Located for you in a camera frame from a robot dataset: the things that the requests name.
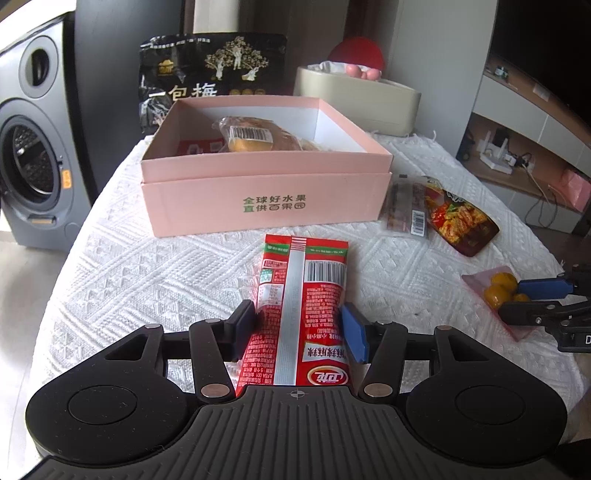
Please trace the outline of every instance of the washing machine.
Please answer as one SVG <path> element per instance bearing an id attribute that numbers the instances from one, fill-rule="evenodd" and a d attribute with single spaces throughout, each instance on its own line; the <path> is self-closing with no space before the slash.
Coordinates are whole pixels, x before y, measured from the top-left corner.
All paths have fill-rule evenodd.
<path id="1" fill-rule="evenodd" d="M 0 207 L 27 247 L 69 251 L 91 207 L 73 31 L 62 15 L 0 52 Z"/>

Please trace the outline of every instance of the floor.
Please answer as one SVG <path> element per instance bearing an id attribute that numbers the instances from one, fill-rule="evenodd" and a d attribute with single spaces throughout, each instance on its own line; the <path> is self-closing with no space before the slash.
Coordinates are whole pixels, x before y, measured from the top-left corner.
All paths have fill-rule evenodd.
<path id="1" fill-rule="evenodd" d="M 66 254 L 24 248 L 0 232 L 0 478 L 13 478 L 11 462 L 23 454 L 21 385 L 33 358 L 39 324 Z"/>
<path id="2" fill-rule="evenodd" d="M 531 228 L 558 262 L 568 270 L 573 264 L 591 264 L 591 236 L 580 237 L 547 228 Z"/>

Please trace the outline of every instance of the bread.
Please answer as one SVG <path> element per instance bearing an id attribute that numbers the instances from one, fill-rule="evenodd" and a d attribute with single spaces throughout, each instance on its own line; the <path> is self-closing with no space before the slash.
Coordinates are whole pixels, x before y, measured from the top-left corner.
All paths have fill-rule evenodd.
<path id="1" fill-rule="evenodd" d="M 263 118 L 228 116 L 219 128 L 230 152 L 302 150 L 296 137 Z"/>

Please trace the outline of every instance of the blue pad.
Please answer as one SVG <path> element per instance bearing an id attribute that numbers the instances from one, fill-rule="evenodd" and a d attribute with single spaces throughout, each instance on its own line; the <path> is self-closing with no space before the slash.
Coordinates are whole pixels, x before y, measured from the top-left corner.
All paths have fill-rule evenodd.
<path id="1" fill-rule="evenodd" d="M 531 300 L 563 299 L 573 292 L 573 285 L 563 278 L 542 278 L 540 280 L 521 280 L 518 293 L 525 293 Z"/>
<path id="2" fill-rule="evenodd" d="M 349 349 L 360 364 L 369 362 L 369 344 L 365 337 L 365 328 L 355 320 L 355 315 L 344 305 L 341 309 L 343 320 L 343 336 Z"/>

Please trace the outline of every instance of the table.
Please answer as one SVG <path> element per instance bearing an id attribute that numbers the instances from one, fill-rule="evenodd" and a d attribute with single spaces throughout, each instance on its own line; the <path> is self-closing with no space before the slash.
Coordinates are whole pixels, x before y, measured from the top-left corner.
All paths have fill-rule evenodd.
<path id="1" fill-rule="evenodd" d="M 65 370 L 147 323 L 166 332 L 206 318 L 227 318 L 254 299 L 265 233 L 350 242 L 346 299 L 370 320 L 397 321 L 411 332 L 447 324 L 462 330 L 553 387 L 569 411 L 588 382 L 573 355 L 560 353 L 542 329 L 516 343 L 464 273 L 510 265 L 520 279 L 553 277 L 556 259 L 518 217 L 435 141 L 376 135 L 394 154 L 392 171 L 428 174 L 484 210 L 501 233 L 473 258 L 431 232 L 427 242 L 397 238 L 379 222 L 155 238 L 140 189 L 141 141 L 119 166 L 92 208 L 47 305 L 31 368 L 31 394 Z M 236 380 L 239 367 L 230 365 Z M 407 362 L 402 389 L 426 378 L 426 362 Z M 191 391 L 188 361 L 169 378 Z"/>

